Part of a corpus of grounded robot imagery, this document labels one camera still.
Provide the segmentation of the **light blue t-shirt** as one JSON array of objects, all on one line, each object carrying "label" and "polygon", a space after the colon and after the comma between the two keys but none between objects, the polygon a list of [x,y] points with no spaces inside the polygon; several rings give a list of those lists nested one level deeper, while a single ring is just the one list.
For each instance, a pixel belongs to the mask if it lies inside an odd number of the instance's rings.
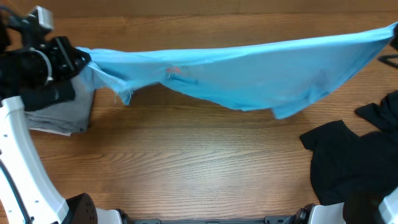
[{"label": "light blue t-shirt", "polygon": [[396,27],[218,49],[91,49],[80,78],[88,90],[112,89],[125,104],[136,90],[161,84],[233,110],[270,109],[284,119],[355,76],[391,42]]}]

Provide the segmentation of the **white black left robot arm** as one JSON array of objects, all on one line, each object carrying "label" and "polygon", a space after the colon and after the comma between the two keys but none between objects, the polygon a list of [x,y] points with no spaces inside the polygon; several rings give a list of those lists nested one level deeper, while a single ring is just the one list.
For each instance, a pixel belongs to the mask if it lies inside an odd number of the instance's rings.
[{"label": "white black left robot arm", "polygon": [[93,94],[78,75],[89,61],[66,37],[1,54],[1,202],[10,223],[129,223],[123,211],[97,208],[86,193],[63,198],[30,136],[33,129],[87,129]]}]

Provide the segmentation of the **folded black garment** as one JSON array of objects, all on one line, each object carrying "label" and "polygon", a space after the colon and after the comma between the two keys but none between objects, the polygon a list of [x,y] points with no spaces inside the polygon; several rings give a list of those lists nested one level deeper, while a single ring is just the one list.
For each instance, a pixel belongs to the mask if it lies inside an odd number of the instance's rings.
[{"label": "folded black garment", "polygon": [[71,80],[52,83],[42,88],[25,89],[20,93],[25,111],[37,111],[57,103],[75,99],[75,90]]}]

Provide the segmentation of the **folded grey garment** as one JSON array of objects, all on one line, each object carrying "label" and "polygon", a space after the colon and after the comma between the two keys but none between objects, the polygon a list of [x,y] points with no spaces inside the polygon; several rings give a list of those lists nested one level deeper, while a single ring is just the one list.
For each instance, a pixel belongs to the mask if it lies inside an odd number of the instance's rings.
[{"label": "folded grey garment", "polygon": [[89,126],[93,91],[88,91],[79,77],[72,79],[75,99],[44,109],[26,112],[29,129],[70,136],[84,133]]}]

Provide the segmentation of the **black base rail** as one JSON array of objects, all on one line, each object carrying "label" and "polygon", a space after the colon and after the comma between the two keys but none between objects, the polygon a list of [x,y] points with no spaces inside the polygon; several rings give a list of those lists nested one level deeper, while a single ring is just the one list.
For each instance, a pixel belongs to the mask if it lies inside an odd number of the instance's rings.
[{"label": "black base rail", "polygon": [[264,218],[206,219],[206,220],[160,220],[136,219],[132,224],[283,224],[292,223],[292,216],[266,216]]}]

